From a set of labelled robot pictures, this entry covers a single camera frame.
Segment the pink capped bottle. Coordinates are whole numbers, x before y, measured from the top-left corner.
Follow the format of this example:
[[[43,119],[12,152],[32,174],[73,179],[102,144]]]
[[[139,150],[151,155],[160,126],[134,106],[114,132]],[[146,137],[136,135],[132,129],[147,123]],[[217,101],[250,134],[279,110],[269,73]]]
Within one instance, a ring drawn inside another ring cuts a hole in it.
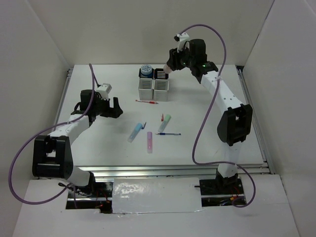
[[[164,71],[166,74],[170,74],[170,73],[173,72],[173,70],[172,70],[167,64],[164,65],[163,71]]]

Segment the blue glue jar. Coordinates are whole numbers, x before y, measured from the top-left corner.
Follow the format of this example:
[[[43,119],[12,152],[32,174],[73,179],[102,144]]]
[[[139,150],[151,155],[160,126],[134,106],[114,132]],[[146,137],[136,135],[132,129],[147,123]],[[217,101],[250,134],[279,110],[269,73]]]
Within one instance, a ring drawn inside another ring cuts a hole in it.
[[[140,69],[142,69],[144,72],[149,72],[153,68],[151,65],[145,64],[145,65],[142,65]]]

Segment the blue highlighter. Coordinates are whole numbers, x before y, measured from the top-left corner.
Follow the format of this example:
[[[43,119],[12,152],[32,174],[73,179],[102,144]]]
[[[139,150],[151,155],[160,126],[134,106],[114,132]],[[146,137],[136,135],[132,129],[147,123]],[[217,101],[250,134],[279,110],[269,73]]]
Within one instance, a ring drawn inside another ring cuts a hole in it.
[[[133,131],[131,132],[131,134],[129,135],[127,141],[132,143],[133,140],[135,139],[135,137],[138,135],[138,133],[140,132],[140,130],[143,128],[143,124],[142,123],[138,123],[136,124],[136,126],[134,127]]]

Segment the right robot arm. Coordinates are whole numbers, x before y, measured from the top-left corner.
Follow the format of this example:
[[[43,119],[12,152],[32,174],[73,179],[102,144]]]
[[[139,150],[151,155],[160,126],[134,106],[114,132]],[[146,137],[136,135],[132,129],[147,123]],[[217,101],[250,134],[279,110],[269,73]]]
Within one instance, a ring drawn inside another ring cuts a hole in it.
[[[219,69],[208,61],[204,40],[182,39],[179,36],[175,40],[178,46],[169,51],[164,71],[169,74],[189,68],[191,74],[213,96],[209,108],[217,105],[221,112],[217,135],[224,145],[224,160],[218,162],[215,187],[218,192],[225,194],[237,182],[237,160],[241,143],[251,131],[253,109],[232,93],[221,78]]]

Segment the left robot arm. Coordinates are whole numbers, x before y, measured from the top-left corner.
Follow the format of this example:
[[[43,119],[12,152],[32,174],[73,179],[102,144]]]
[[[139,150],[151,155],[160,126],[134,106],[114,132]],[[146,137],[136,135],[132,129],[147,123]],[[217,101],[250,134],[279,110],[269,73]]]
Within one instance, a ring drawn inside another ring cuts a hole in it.
[[[69,120],[57,126],[48,135],[39,135],[34,140],[32,173],[35,177],[67,180],[79,187],[86,197],[97,193],[94,174],[74,165],[72,144],[95,122],[98,116],[119,118],[123,110],[119,99],[113,98],[113,106],[106,92],[89,89],[80,92],[80,101],[75,105]]]

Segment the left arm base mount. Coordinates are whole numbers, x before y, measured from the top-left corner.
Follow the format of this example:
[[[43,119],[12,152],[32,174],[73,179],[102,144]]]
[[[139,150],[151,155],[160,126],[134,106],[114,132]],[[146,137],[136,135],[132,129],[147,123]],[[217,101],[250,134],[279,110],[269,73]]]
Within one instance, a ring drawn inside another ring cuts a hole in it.
[[[97,182],[96,190],[87,187],[68,187],[66,209],[96,209],[100,213],[111,214],[113,182]]]

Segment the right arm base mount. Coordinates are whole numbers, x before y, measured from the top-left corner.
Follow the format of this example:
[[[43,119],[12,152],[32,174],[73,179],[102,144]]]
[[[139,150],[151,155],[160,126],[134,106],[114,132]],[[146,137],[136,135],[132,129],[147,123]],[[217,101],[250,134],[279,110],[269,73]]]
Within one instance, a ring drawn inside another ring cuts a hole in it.
[[[241,179],[238,177],[234,184],[220,186],[217,178],[200,179],[194,185],[200,191],[202,207],[246,205],[246,198]]]

